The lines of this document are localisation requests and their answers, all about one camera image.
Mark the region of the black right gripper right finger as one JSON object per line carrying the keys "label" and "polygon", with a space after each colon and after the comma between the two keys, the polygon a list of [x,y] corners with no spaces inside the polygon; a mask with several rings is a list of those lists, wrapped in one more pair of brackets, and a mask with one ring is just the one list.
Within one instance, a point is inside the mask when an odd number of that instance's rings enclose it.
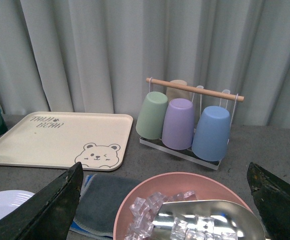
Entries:
{"label": "black right gripper right finger", "polygon": [[247,181],[261,221],[273,240],[290,240],[290,184],[251,162]]}

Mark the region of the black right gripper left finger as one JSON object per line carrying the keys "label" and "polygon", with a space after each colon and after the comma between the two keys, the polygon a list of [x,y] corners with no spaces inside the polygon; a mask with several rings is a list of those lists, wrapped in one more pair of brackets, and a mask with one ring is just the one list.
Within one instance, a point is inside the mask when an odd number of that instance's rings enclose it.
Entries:
{"label": "black right gripper left finger", "polygon": [[0,240],[65,240],[84,174],[80,162],[0,220]]}

